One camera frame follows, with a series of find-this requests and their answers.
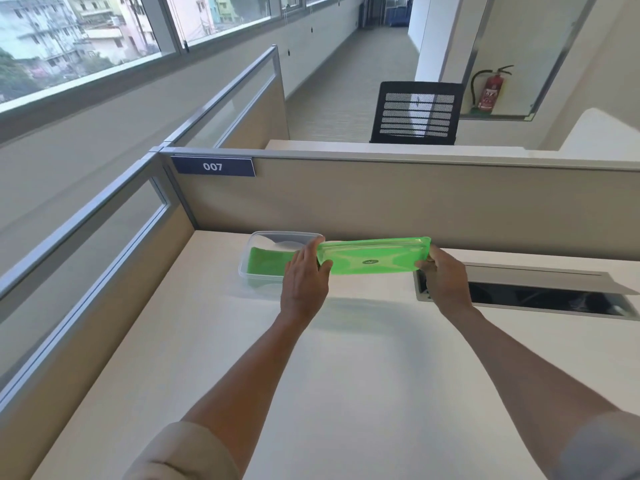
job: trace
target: hand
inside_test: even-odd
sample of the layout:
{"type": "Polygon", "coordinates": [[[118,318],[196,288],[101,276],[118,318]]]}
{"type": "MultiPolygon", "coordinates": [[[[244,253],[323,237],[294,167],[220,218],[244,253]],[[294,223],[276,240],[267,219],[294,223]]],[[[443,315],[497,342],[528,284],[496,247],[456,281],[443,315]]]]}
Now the hand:
{"type": "Polygon", "coordinates": [[[279,318],[295,322],[304,330],[320,311],[329,293],[329,272],[333,261],[318,269],[317,249],[324,237],[316,237],[297,251],[284,270],[279,318]]]}
{"type": "Polygon", "coordinates": [[[426,261],[417,261],[427,276],[429,295],[446,318],[473,309],[465,265],[436,245],[429,247],[426,261]]]}

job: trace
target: number plate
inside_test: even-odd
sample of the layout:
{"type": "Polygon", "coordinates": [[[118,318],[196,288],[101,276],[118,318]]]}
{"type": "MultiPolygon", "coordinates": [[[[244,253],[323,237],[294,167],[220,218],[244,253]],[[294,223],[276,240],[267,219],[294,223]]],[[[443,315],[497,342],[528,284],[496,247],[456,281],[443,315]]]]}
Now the number plate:
{"type": "Polygon", "coordinates": [[[171,157],[178,173],[187,175],[224,175],[255,177],[251,158],[171,157]]]}

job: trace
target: corridor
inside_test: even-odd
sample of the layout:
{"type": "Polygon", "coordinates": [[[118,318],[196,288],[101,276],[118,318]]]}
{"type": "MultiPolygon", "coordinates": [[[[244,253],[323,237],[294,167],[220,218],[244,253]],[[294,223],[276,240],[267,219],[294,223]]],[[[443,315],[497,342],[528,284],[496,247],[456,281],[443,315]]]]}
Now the corridor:
{"type": "Polygon", "coordinates": [[[406,28],[358,30],[287,101],[291,139],[368,142],[380,82],[413,80],[406,28]]]}

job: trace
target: black office chair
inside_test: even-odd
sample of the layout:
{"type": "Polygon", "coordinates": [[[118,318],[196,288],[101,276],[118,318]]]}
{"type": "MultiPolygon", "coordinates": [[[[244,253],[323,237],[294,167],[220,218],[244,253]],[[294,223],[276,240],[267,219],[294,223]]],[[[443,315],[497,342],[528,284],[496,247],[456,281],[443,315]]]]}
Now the black office chair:
{"type": "Polygon", "coordinates": [[[449,82],[380,83],[370,143],[455,144],[464,92],[449,82]]]}

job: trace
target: forearm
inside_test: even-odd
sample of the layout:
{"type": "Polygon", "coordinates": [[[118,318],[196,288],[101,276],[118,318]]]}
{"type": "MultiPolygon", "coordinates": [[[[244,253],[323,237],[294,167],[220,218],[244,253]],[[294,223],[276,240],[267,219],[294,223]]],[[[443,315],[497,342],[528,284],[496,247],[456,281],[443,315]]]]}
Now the forearm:
{"type": "Polygon", "coordinates": [[[618,410],[548,363],[475,308],[450,318],[491,377],[533,459],[546,474],[581,426],[618,410]]]}
{"type": "Polygon", "coordinates": [[[235,365],[184,416],[208,428],[244,475],[271,400],[302,328],[279,316],[235,365]]]}

